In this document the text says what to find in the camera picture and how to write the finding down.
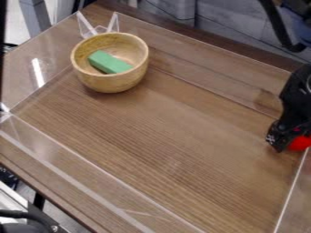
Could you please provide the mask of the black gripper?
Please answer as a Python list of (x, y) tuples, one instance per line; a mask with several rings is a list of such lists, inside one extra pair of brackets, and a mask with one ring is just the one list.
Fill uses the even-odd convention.
[(290, 147), (304, 130), (311, 127), (311, 64), (305, 64), (292, 73), (280, 99), (284, 112), (265, 138), (278, 153)]

